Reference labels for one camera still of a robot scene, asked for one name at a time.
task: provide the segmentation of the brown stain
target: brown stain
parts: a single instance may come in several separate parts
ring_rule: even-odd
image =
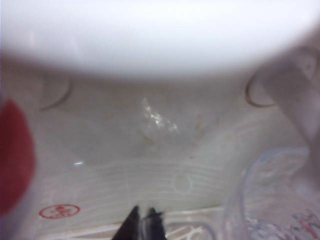
[[[196,137],[196,139],[199,141],[199,140],[201,140],[204,136],[205,136],[205,130],[203,130],[203,129],[200,129],[199,130],[199,135]]]
[[[151,137],[145,135],[141,130],[137,130],[136,132],[140,134],[143,137],[144,141],[146,141],[147,143],[155,144],[155,141]]]
[[[199,114],[198,117],[196,118],[194,129],[195,130],[200,130],[203,127],[203,117]]]
[[[220,120],[219,118],[216,119],[216,122],[215,122],[215,127],[218,128],[220,125]]]

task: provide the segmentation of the red circular mark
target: red circular mark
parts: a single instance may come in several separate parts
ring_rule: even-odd
[[[39,212],[45,219],[63,219],[76,215],[80,212],[80,207],[71,204],[59,204],[48,206]]]

